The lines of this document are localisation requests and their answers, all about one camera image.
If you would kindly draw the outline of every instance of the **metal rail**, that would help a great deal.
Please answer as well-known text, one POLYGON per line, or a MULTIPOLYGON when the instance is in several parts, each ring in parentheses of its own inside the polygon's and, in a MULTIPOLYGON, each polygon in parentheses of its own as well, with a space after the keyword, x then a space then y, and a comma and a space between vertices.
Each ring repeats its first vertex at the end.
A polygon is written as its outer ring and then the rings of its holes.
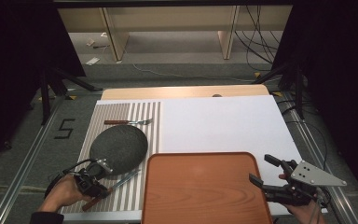
POLYGON ((13 181, 7 189, 5 196, 0 202, 0 224, 5 223, 8 213, 10 212, 11 207, 13 206, 15 200, 17 199, 17 196, 19 195, 21 186, 25 182, 25 179, 34 164, 34 160, 37 157, 40 148, 43 146, 51 123, 55 119, 57 110, 62 104, 64 98, 64 96, 57 96, 54 100, 54 105, 51 108, 51 115, 49 119, 47 120, 45 125, 40 128, 33 144, 31 145, 27 155, 25 156, 24 161, 21 164, 19 171, 15 175, 13 181))
MULTIPOLYGON (((283 96, 286 100, 293 100, 292 96, 286 92, 283 94, 283 96)), ((296 111, 292 110, 291 116, 294 121, 298 121, 299 123, 302 121, 296 111)), ((307 123, 301 123, 300 125, 297 125, 297 128, 302 135, 312 158, 316 162, 315 165, 318 165, 319 167, 324 167, 324 154, 316 144, 316 141, 310 133, 310 129, 307 123)), ((328 164, 325 165, 325 171, 331 175, 334 174, 328 164)), ((340 217, 342 218, 342 220, 345 223, 358 223, 358 218, 354 213, 351 202, 348 200, 342 188, 327 187, 327 189, 331 194, 333 202, 335 203, 335 206, 340 213, 340 217)))

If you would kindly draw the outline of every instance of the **fork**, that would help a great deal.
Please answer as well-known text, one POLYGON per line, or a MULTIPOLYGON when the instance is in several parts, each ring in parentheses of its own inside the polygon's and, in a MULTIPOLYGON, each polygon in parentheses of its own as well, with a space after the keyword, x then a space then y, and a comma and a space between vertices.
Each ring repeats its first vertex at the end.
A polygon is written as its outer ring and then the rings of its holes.
POLYGON ((141 124, 141 125, 147 125, 151 123, 153 119, 145 119, 145 120, 121 120, 121 119, 108 119, 103 122, 103 124, 141 124))

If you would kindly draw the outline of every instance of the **cabinet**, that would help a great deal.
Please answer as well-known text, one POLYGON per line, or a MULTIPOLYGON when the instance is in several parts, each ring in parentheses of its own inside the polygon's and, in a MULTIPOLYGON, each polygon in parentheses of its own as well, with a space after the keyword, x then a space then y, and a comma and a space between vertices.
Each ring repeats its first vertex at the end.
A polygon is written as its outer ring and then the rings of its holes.
MULTIPOLYGON (((282 31, 291 6, 260 7, 261 30, 282 31)), ((216 31, 229 59, 235 31, 254 30, 257 6, 61 8, 69 33, 106 32, 114 60, 122 59, 130 32, 216 31)))

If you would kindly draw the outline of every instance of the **brown tray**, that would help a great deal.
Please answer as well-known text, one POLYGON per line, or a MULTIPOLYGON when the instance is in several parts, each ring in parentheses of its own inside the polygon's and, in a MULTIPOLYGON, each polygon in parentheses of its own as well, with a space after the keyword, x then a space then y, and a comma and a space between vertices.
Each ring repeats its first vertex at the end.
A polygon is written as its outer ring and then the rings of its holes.
POLYGON ((272 223, 247 152, 167 153, 147 164, 143 224, 272 223))

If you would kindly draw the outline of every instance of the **human arm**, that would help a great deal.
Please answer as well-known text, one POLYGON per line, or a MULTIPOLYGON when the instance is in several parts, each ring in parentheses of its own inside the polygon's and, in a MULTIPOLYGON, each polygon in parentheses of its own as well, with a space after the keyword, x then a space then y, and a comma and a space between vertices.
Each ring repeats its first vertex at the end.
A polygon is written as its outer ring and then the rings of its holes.
POLYGON ((81 200, 89 202, 91 197, 83 195, 77 189, 72 175, 66 175, 54 186, 37 212, 32 214, 30 224, 62 223, 63 215, 57 214, 58 210, 63 206, 69 206, 81 200))

